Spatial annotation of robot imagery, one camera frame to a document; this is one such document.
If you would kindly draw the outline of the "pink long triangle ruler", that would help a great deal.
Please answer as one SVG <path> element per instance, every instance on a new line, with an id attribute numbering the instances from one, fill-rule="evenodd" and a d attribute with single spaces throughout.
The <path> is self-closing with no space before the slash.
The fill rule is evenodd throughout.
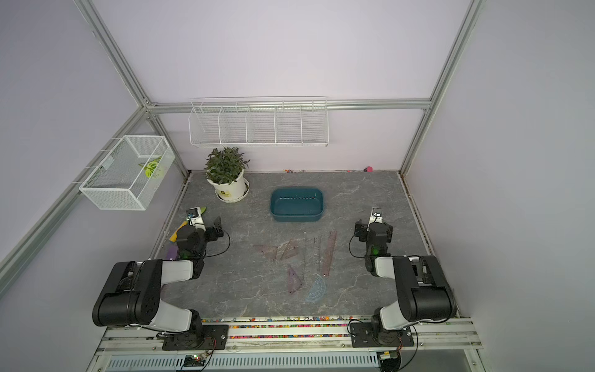
<path id="1" fill-rule="evenodd" d="M 277 255 L 279 254 L 279 246 L 270 246 L 270 245 L 254 245 L 253 248 L 257 253 L 261 256 L 270 260 L 272 262 L 277 261 Z"/>

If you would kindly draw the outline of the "blue protractor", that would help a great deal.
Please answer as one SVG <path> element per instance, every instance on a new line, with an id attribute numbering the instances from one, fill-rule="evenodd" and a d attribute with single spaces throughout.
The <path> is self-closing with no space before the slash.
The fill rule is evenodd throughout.
<path id="1" fill-rule="evenodd" d="M 315 276 L 313 285 L 305 296 L 306 303 L 316 303 L 322 300 L 327 292 L 326 280 L 320 275 Z"/>

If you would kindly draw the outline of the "pink small triangle ruler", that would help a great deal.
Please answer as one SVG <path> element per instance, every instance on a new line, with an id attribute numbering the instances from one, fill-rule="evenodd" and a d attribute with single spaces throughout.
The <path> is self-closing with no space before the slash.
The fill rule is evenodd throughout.
<path id="1" fill-rule="evenodd" d="M 300 246 L 297 240 L 291 239 L 280 248 L 279 260 L 289 260 L 300 253 Z"/>

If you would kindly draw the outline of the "clear straight ruler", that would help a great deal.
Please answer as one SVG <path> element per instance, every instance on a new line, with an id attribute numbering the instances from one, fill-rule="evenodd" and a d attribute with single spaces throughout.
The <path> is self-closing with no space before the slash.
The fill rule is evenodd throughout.
<path id="1" fill-rule="evenodd" d="M 307 283 L 307 266 L 308 266 L 308 233 L 303 232 L 302 248 L 302 285 Z"/>

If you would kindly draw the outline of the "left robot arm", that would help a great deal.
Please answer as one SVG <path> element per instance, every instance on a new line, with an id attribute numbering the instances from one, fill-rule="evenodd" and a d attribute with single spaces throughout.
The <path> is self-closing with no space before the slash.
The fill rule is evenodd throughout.
<path id="1" fill-rule="evenodd" d="M 201 337 L 204 331 L 198 311 L 165 302 L 161 289 L 199 278 L 205 266 L 207 243 L 224 234 L 220 218 L 208 227 L 189 223 L 177 232 L 177 259 L 116 263 L 92 310 L 94 324 L 143 326 L 162 333 L 194 333 Z"/>

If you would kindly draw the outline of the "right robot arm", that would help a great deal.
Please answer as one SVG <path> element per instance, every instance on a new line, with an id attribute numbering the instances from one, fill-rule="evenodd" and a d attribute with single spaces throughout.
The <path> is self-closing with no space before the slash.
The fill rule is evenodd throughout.
<path id="1" fill-rule="evenodd" d="M 398 256 L 388 252 L 394 228 L 374 215 L 355 223 L 353 237 L 366 244 L 366 270 L 374 277 L 392 279 L 397 300 L 378 308 L 372 325 L 376 333 L 406 330 L 420 322 L 446 322 L 456 314 L 456 301 L 442 266 L 432 255 Z"/>

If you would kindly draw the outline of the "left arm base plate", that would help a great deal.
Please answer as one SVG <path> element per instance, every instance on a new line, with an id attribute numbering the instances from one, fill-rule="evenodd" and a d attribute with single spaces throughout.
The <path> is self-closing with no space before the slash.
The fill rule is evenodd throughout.
<path id="1" fill-rule="evenodd" d="M 190 330 L 186 333 L 165 336 L 162 350 L 224 350 L 228 340 L 228 333 L 228 325 L 203 325 L 199 332 Z"/>

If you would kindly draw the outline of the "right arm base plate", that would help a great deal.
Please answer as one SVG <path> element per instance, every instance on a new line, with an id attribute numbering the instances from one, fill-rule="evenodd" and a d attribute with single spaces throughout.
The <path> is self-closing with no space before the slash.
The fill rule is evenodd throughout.
<path id="1" fill-rule="evenodd" d="M 415 345 L 412 334 L 407 330 L 385 330 L 375 323 L 356 321 L 356 319 L 349 321 L 346 329 L 354 348 L 389 347 L 401 349 Z"/>

